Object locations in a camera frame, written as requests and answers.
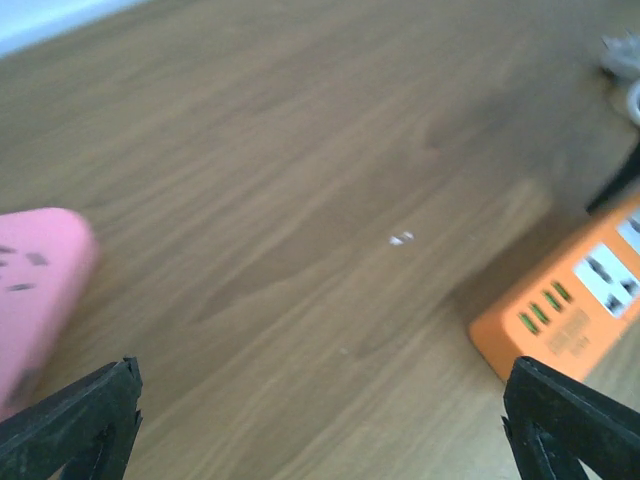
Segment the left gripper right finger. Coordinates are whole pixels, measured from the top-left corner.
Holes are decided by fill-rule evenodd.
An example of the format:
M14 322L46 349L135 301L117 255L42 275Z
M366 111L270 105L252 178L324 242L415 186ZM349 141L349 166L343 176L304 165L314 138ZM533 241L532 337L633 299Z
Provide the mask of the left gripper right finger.
M529 357L503 395L506 437L522 479L639 477L639 413Z

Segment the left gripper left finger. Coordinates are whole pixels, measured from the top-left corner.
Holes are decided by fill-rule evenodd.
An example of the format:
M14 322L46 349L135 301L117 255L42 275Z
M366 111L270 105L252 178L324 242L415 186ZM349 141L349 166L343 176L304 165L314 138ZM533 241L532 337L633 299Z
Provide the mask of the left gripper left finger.
M3 479L121 479L143 417L135 357L91 372L1 423Z

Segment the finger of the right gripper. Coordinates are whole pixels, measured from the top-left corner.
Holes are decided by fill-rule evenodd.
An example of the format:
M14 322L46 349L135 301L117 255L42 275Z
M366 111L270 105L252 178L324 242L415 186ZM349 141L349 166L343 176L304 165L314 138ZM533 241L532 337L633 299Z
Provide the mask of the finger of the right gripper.
M639 148L635 147L620 169L597 192L594 198L586 205L585 211L591 215L609 200L621 193L629 184L639 177Z

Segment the orange power strip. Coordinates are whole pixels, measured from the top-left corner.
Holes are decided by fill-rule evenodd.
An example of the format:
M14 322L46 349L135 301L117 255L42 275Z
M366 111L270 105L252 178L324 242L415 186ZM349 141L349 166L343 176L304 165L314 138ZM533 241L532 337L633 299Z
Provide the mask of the orange power strip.
M471 322L502 380L530 356L584 380L639 317L639 197L596 215Z

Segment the pink triangular socket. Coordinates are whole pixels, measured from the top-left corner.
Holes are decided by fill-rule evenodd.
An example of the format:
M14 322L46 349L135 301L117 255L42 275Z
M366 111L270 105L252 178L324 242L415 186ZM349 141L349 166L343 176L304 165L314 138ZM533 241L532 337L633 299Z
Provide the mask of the pink triangular socket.
M64 208L1 216L1 418L29 403L98 259L89 223Z

